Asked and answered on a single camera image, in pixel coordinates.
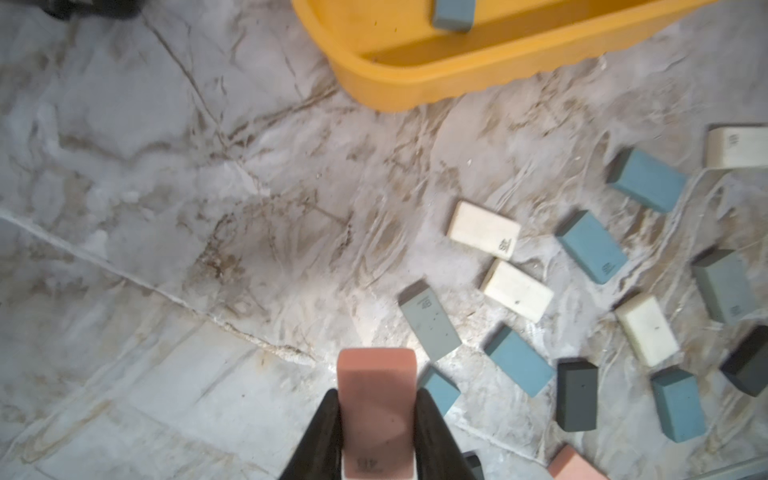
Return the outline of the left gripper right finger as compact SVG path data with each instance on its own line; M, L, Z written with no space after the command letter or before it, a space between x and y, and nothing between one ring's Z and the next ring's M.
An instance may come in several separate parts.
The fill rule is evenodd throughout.
M475 476L430 393L420 388L414 410L414 448L419 480L471 480Z

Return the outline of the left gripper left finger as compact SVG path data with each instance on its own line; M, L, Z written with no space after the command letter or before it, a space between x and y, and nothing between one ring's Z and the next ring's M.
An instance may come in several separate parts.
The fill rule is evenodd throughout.
M329 389L280 480L340 480L343 430L337 389Z

